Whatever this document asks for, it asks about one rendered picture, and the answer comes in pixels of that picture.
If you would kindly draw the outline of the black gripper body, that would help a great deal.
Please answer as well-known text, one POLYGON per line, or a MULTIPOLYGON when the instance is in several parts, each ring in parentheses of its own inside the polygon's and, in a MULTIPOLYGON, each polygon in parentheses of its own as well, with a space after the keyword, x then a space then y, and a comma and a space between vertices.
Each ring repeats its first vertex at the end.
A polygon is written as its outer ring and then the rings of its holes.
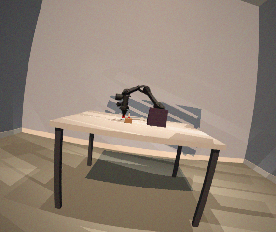
POLYGON ((127 110, 127 109, 129 109, 128 101, 122 101, 122 102, 123 102, 123 105, 120 106, 119 109, 122 109, 122 110, 127 110))

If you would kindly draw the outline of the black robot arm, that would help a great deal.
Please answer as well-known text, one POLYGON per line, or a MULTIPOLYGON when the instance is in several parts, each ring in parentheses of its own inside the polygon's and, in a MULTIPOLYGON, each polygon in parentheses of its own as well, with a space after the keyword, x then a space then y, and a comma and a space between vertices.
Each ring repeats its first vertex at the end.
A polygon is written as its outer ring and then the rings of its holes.
MULTIPOLYGON (((157 99, 153 96, 153 94, 151 93, 151 90, 148 86, 145 85, 137 85, 136 87, 133 87, 131 89, 124 89, 123 92, 121 94, 116 94, 116 100, 121 100, 123 99, 123 101, 128 101, 130 96, 130 93, 135 92, 139 90, 140 92, 148 95, 148 97, 151 99, 151 101, 154 104, 154 108, 159 108, 159 109, 164 109, 165 107, 157 101, 157 99), (141 90, 140 88, 144 88, 143 90, 141 90)), ((123 102, 117 102, 116 103, 117 106, 122 106, 123 102)))

